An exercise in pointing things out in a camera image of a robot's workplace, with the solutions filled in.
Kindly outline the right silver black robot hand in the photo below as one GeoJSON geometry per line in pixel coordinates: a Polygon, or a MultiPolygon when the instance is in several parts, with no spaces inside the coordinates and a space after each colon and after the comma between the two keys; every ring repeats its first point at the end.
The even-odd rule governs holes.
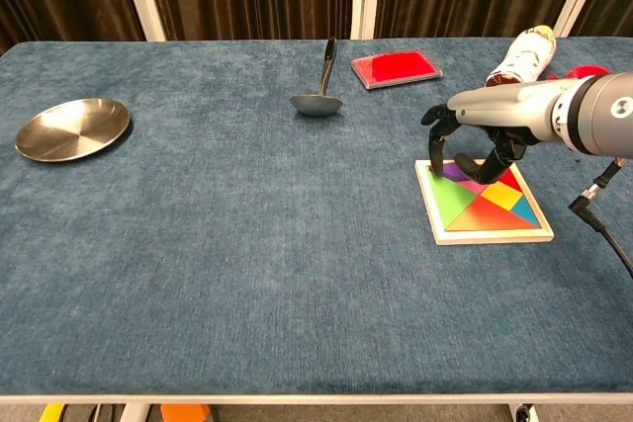
{"type": "Polygon", "coordinates": [[[445,138],[470,126],[483,130],[494,149],[482,164],[465,153],[456,154],[454,162],[479,184],[496,182],[528,146],[560,138],[552,126],[552,111],[563,92],[548,81],[504,84],[464,91],[431,107],[421,123],[431,127],[428,151],[433,173],[444,175],[445,138]]]}

